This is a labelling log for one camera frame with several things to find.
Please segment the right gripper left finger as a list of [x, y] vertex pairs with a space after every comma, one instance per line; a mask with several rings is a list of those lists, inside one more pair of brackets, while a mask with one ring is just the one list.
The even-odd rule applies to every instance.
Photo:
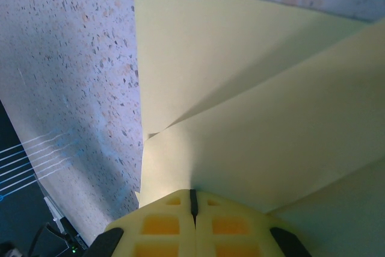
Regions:
[[90, 256], [195, 256], [196, 191], [177, 190], [113, 222]]

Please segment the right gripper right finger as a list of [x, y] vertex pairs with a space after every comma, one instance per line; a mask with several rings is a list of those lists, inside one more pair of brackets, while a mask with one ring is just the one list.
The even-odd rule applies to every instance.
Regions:
[[271, 215], [194, 190], [197, 256], [310, 256], [297, 231]]

